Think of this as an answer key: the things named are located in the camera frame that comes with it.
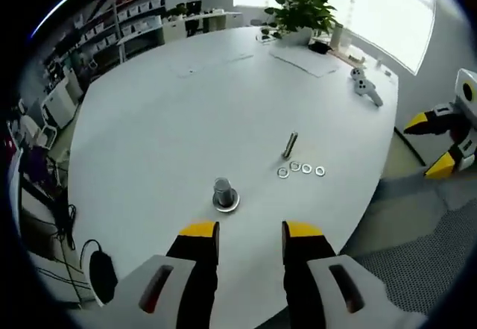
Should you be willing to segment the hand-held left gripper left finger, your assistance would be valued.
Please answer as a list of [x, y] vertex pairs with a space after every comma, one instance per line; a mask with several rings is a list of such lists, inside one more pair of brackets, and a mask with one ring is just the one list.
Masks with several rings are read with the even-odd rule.
[[182, 229], [164, 255], [154, 255], [119, 281], [100, 310], [100, 328], [208, 328], [218, 288], [218, 222]]

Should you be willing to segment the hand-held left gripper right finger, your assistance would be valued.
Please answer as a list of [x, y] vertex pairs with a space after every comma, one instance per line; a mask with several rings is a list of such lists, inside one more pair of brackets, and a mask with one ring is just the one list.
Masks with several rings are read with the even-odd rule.
[[422, 313], [400, 309], [385, 284], [347, 255], [338, 255], [320, 228], [282, 222], [282, 261], [292, 328], [420, 328]]

